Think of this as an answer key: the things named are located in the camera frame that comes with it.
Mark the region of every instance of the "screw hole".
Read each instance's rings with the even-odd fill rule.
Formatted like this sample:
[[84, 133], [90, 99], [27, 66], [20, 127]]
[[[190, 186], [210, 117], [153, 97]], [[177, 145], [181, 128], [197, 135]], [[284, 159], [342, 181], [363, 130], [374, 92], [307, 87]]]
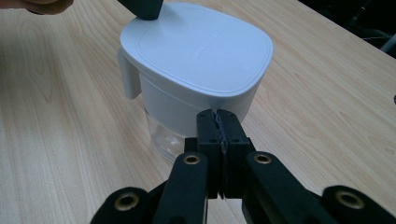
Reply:
[[195, 155], [191, 155], [191, 156], [186, 156], [183, 161], [185, 163], [187, 163], [188, 165], [194, 165], [194, 164], [200, 162], [200, 160], [201, 159], [199, 157], [197, 157]]
[[266, 155], [262, 155], [262, 154], [256, 155], [254, 157], [254, 160], [256, 162], [262, 163], [262, 164], [268, 164], [268, 163], [270, 163], [272, 161], [271, 157], [266, 156]]
[[354, 193], [339, 190], [335, 193], [335, 198], [339, 203], [343, 204], [346, 207], [354, 208], [354, 209], [362, 209], [364, 207], [363, 200], [356, 196]]
[[123, 193], [116, 200], [114, 206], [117, 210], [123, 212], [128, 211], [137, 206], [139, 203], [139, 196], [133, 192]]

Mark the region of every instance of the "light wood grain surface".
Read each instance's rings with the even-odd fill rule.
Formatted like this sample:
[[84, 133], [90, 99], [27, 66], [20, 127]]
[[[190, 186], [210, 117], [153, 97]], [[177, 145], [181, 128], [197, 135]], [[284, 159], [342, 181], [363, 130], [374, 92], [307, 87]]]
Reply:
[[[350, 186], [396, 215], [396, 61], [296, 0], [189, 2], [274, 41], [243, 122], [256, 148], [315, 193]], [[1, 223], [88, 223], [113, 191], [167, 179], [141, 97], [123, 93], [116, 55], [133, 17], [115, 0], [0, 11]], [[244, 222], [239, 201], [210, 202], [208, 223]]]

